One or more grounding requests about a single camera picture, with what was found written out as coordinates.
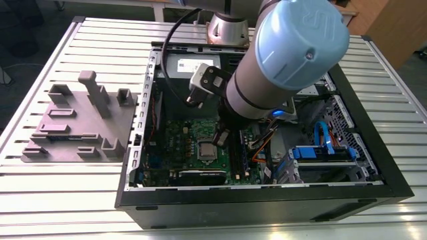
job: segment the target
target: blue light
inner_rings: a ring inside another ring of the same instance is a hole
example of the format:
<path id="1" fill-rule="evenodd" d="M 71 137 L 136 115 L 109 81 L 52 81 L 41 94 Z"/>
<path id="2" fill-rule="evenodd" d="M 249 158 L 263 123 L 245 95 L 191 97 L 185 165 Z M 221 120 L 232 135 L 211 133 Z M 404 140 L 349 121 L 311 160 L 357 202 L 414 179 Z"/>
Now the blue light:
<path id="1" fill-rule="evenodd" d="M 275 111 L 272 111 L 272 116 L 273 116 L 275 118 L 280 117 L 283 114 L 285 114 L 285 112 L 281 111 L 281 110 L 275 110 Z"/>

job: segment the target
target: metal worktable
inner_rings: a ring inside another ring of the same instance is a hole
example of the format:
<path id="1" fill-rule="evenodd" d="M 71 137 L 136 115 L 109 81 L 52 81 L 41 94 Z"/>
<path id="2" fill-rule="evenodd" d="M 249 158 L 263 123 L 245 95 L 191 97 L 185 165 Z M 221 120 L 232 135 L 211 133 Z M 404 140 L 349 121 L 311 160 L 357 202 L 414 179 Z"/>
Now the metal worktable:
<path id="1" fill-rule="evenodd" d="M 415 193 L 400 204 L 333 223 L 141 231 L 115 210 L 121 163 L 21 162 L 52 84 L 83 91 L 79 72 L 93 70 L 109 92 L 141 92 L 151 42 L 164 39 L 171 26 L 97 18 L 71 24 L 0 137 L 0 238 L 426 239 L 427 114 L 375 45 L 359 36 L 339 64 Z M 204 26 L 184 24 L 171 41 L 204 43 Z"/>

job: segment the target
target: screw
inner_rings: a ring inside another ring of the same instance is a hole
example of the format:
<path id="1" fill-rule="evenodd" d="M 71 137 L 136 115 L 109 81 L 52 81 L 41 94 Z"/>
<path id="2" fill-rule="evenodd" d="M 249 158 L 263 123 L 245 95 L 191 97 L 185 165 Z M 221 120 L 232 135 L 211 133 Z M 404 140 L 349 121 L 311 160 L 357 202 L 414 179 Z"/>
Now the screw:
<path id="1" fill-rule="evenodd" d="M 305 58 L 307 58 L 308 60 L 313 59 L 313 54 L 312 54 L 311 52 L 307 52 Z"/>

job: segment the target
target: light blue joint cap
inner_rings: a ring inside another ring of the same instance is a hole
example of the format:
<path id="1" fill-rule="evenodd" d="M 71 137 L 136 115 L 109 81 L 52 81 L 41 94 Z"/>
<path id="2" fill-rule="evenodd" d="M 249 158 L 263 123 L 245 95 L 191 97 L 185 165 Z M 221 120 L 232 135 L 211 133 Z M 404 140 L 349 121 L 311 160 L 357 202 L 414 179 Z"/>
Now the light blue joint cap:
<path id="1" fill-rule="evenodd" d="M 256 61 L 279 88 L 300 90 L 340 61 L 348 44 L 343 16 L 327 0 L 281 0 L 259 26 Z"/>
<path id="2" fill-rule="evenodd" d="M 179 4 L 179 5 L 181 5 L 181 6 L 185 6 L 184 0 L 169 0 L 169 2 L 171 2 L 172 4 Z"/>

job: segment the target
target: chip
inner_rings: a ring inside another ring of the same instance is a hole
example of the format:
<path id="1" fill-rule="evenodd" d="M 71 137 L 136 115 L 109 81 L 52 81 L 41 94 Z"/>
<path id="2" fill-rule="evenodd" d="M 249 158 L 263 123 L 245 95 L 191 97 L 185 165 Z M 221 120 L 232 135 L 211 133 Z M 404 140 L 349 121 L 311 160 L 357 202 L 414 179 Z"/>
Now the chip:
<path id="1" fill-rule="evenodd" d="M 213 157 L 215 156 L 215 146 L 211 143 L 200 143 L 200 156 Z"/>
<path id="2" fill-rule="evenodd" d="M 200 139 L 197 141 L 197 159 L 201 161 L 217 159 L 217 148 L 211 142 L 211 139 Z"/>

